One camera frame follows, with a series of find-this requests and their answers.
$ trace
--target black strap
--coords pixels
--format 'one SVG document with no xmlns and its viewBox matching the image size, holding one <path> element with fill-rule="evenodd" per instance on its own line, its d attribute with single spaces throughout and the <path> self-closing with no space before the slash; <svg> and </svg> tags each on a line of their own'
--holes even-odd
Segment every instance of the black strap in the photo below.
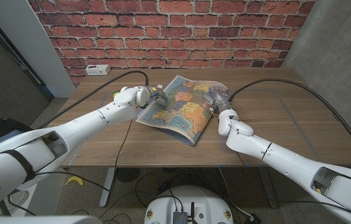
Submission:
<svg viewBox="0 0 351 224">
<path fill-rule="evenodd" d="M 26 178 L 25 178 L 24 182 L 32 180 L 36 176 L 35 172 L 33 171 L 32 164 L 30 164 L 30 162 L 24 156 L 22 156 L 21 153 L 19 153 L 16 150 L 13 150 L 13 149 L 6 150 L 4 152 L 0 152 L 0 154 L 3 154 L 3 153 L 12 155 L 13 158 L 15 158 L 22 165 L 22 167 L 25 169 Z"/>
</svg>

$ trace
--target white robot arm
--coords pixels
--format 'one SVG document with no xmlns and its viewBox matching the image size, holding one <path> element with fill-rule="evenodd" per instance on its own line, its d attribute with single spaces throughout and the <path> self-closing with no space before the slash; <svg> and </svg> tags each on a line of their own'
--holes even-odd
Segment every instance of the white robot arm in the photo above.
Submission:
<svg viewBox="0 0 351 224">
<path fill-rule="evenodd" d="M 113 124 L 136 117 L 151 97 L 166 99 L 157 88 L 123 87 L 108 105 L 60 126 L 37 129 L 0 143 L 0 201 L 14 190 L 30 187 L 54 171 L 87 139 Z M 43 139 L 50 136 L 50 142 Z"/>
<path fill-rule="evenodd" d="M 204 97 L 212 108 L 218 109 L 218 133 L 228 136 L 226 144 L 230 149 L 262 160 L 300 185 L 317 201 L 351 211 L 351 169 L 312 161 L 254 135 L 253 128 L 239 121 L 228 103 L 230 96 L 222 90 L 214 88 Z M 350 212 L 324 206 L 345 222 L 351 222 Z"/>
</svg>

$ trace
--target map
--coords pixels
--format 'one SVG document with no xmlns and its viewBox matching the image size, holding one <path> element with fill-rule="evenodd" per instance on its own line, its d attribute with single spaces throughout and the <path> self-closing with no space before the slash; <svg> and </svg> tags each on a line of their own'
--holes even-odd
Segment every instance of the map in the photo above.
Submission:
<svg viewBox="0 0 351 224">
<path fill-rule="evenodd" d="M 203 98 L 203 93 L 208 92 L 211 86 L 227 90 L 226 86 L 219 82 L 192 81 L 178 75 L 163 90 L 168 104 L 162 105 L 153 101 L 136 121 L 160 128 L 174 138 L 193 146 L 212 116 Z"/>
</svg>

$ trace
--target red brick wall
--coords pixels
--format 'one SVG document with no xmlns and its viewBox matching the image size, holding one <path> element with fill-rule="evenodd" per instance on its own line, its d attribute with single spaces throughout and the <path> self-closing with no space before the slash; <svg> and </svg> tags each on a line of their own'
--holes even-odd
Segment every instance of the red brick wall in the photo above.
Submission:
<svg viewBox="0 0 351 224">
<path fill-rule="evenodd" d="M 33 0 L 74 83 L 113 68 L 280 67 L 314 5 L 299 1 Z"/>
</svg>

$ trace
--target gray wall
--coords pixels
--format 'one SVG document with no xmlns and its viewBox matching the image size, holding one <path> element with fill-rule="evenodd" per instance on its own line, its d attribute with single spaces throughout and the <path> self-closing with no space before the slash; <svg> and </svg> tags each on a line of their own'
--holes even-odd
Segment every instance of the gray wall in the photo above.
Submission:
<svg viewBox="0 0 351 224">
<path fill-rule="evenodd" d="M 351 127 L 351 1 L 316 1 L 282 67 L 295 69 Z"/>
</svg>

